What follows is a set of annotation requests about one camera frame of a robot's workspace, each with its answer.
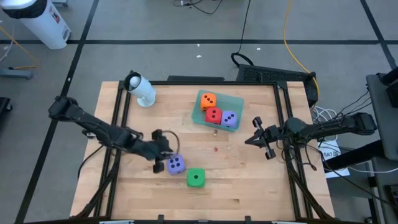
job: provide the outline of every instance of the translucent green tray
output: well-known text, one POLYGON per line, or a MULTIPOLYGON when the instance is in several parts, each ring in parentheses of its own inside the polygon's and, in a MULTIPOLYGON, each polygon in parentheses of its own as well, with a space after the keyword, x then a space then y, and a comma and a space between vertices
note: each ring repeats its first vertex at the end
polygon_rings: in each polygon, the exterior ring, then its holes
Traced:
POLYGON ((195 107, 192 112, 192 120, 196 124, 202 124, 208 127, 212 127, 215 129, 222 129, 225 131, 231 131, 234 132, 239 129, 239 125, 241 123, 241 117, 242 117, 242 112, 243 112, 243 103, 244 100, 239 97, 235 96, 228 96, 224 95, 221 93, 215 93, 213 91, 208 91, 208 90, 199 90, 198 96, 197 96, 197 101, 195 103, 195 107), (236 125, 236 128, 228 128, 226 126, 222 126, 219 124, 213 124, 205 121, 205 115, 206 112, 202 111, 200 109, 200 100, 201 96, 204 93, 214 93, 217 97, 217 103, 216 107, 220 108, 223 111, 234 111, 236 115, 238 116, 238 123, 236 125))

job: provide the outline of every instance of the white container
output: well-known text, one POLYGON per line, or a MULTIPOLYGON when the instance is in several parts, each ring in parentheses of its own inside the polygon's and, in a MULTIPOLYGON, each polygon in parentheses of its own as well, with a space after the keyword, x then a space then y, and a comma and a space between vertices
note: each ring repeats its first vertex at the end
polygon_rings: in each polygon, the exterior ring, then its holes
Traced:
POLYGON ((43 1, 45 0, 2 0, 1 7, 11 18, 20 20, 49 49, 62 49, 67 45, 71 30, 52 1, 47 0, 46 5, 43 1), (37 14, 38 11, 42 13, 32 18, 29 16, 30 11, 32 14, 37 14))

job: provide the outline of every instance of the gray floor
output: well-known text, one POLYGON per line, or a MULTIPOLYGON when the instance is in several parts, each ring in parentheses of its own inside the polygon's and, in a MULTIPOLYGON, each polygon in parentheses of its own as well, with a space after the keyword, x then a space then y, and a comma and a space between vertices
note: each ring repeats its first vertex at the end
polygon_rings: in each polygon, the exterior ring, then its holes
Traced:
MULTIPOLYGON (((386 40, 397 40, 398 17, 395 0, 367 0, 370 10, 386 40)), ((61 15, 78 40, 93 0, 69 0, 70 7, 61 15)), ((218 2, 204 0, 204 9, 218 2)), ((169 40, 169 39, 239 39, 248 0, 224 1, 212 16, 189 7, 173 7, 172 0, 100 0, 88 40, 169 40)), ((245 39, 281 40, 287 0, 252 0, 245 39)), ((16 39, 34 40, 34 35, 19 21, 0 12, 0 26, 11 30, 16 39)), ((377 40, 359 0, 294 1, 289 16, 288 39, 297 40, 377 40)), ((6 37, 0 34, 0 40, 6 37)), ((77 45, 49 50, 41 44, 24 47, 39 60, 32 80, 0 78, 0 96, 10 97, 14 110, 0 135, 0 217, 3 223, 15 220, 24 192, 32 175, 50 120, 47 109, 60 94, 77 45)), ((224 77, 234 80, 238 69, 229 55, 238 44, 142 44, 85 45, 68 93, 80 106, 94 112, 101 82, 123 79, 135 70, 150 80, 166 80, 169 75, 224 77)), ((391 68, 380 46, 376 45, 291 45, 305 66, 316 71, 320 92, 319 106, 340 110, 365 93, 365 76, 388 72, 391 68)), ((389 45, 398 58, 398 45, 389 45)), ((244 44, 241 53, 255 65, 301 71, 282 44, 244 44)), ((13 47, 1 67, 30 65, 30 58, 13 47)), ((363 111, 372 113, 368 107, 363 111)), ((344 134, 341 146, 358 147, 379 136, 344 134)), ((37 190, 26 221, 67 218, 75 188, 76 173, 82 161, 86 139, 73 124, 58 124, 37 190)), ((333 195, 338 218, 362 221, 369 216, 364 199, 333 195)))

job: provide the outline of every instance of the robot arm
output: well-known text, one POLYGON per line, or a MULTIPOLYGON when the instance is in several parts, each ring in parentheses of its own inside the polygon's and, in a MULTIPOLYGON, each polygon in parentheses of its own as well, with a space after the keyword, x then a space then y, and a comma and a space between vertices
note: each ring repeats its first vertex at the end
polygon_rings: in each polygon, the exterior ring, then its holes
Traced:
POLYGON ((253 125, 257 128, 254 136, 246 140, 245 144, 251 144, 260 148, 266 148, 267 159, 275 157, 275 152, 269 143, 278 140, 290 139, 292 142, 307 143, 311 139, 318 139, 343 133, 354 133, 360 135, 371 135, 377 130, 377 126, 370 114, 356 113, 354 115, 343 116, 319 124, 305 124, 298 118, 289 118, 283 127, 269 126, 266 129, 261 127, 260 117, 253 120, 253 125))
POLYGON ((141 140, 143 135, 130 128, 110 125, 85 112, 78 106, 75 99, 58 96, 49 109, 51 119, 63 122, 74 122, 85 130, 95 134, 100 144, 122 151, 137 154, 148 161, 155 160, 154 172, 164 170, 162 160, 169 158, 173 150, 169 141, 158 129, 152 133, 152 141, 141 140))

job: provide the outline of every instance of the purple die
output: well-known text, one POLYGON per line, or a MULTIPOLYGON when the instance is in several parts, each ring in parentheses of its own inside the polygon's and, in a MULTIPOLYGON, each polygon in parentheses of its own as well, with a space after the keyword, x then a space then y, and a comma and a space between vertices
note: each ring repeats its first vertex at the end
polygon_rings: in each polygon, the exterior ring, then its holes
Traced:
POLYGON ((167 161, 167 170, 170 175, 176 175, 185 171, 185 164, 181 154, 174 155, 167 161))
POLYGON ((223 111, 221 125, 228 128, 236 128, 238 125, 238 116, 234 111, 223 111))

